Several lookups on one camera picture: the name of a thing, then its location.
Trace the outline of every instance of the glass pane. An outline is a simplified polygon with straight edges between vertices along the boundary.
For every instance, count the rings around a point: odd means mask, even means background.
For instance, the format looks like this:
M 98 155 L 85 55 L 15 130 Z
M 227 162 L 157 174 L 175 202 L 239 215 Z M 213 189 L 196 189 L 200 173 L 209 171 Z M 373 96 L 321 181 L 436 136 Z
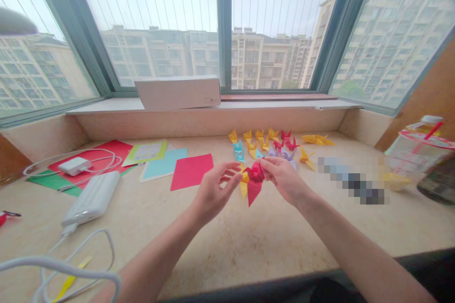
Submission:
M 232 0 L 232 89 L 308 89 L 336 0 Z
M 330 94 L 396 108 L 454 18 L 455 0 L 366 0 Z
M 217 0 L 87 0 L 121 86 L 219 77 Z
M 45 0 L 0 0 L 35 23 L 34 35 L 0 35 L 0 118 L 98 96 Z

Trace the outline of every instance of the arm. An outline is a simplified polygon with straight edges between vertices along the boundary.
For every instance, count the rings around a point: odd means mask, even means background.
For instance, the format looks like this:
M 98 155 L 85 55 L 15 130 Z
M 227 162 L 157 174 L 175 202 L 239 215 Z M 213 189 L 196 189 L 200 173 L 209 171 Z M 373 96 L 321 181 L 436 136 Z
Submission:
M 260 163 L 266 180 L 298 209 L 368 302 L 436 302 L 409 272 L 314 193 L 287 160 L 269 157 Z
M 202 179 L 194 201 L 150 242 L 118 273 L 122 288 L 117 303 L 154 302 L 167 278 L 199 230 L 211 221 L 228 202 L 240 183 L 240 162 L 228 162 L 215 166 Z M 220 184 L 227 182 L 223 188 Z M 114 285 L 109 283 L 92 303 L 109 303 L 114 294 Z

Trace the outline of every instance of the red paper crane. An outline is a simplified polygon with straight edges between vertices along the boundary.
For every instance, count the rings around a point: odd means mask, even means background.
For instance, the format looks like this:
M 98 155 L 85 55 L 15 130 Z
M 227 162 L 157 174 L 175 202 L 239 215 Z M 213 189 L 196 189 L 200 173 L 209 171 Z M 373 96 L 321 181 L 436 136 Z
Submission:
M 250 180 L 248 181 L 248 207 L 251 206 L 253 201 L 257 198 L 262 189 L 262 182 L 265 179 L 264 170 L 261 165 L 255 161 L 251 168 L 246 168 L 243 172 L 248 173 Z
M 275 149 L 278 150 L 279 152 L 281 152 L 281 148 L 284 147 L 284 141 L 280 144 L 279 142 L 277 141 L 273 141 L 273 145 L 275 146 Z
M 292 130 L 290 130 L 288 134 L 284 130 L 281 130 L 281 139 L 283 141 L 291 141 L 291 133 Z
M 295 148 L 297 148 L 299 145 L 295 143 L 295 137 L 294 137 L 294 143 L 291 143 L 291 140 L 286 140 L 286 147 L 288 147 L 289 151 L 293 151 Z

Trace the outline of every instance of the cardboard box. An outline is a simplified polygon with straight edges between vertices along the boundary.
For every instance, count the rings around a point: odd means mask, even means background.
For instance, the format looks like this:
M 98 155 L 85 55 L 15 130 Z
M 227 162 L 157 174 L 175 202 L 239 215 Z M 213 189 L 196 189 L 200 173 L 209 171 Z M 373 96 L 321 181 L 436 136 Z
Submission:
M 165 77 L 135 80 L 146 111 L 169 111 L 220 105 L 217 76 Z

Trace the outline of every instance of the person's left hand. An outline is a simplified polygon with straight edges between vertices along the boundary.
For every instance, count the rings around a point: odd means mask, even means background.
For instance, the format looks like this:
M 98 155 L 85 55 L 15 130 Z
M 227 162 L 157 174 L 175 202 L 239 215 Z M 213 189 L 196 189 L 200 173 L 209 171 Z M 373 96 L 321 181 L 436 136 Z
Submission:
M 232 192 L 243 178 L 240 162 L 224 162 L 204 174 L 199 190 L 189 209 L 202 226 L 215 218 L 224 208 Z

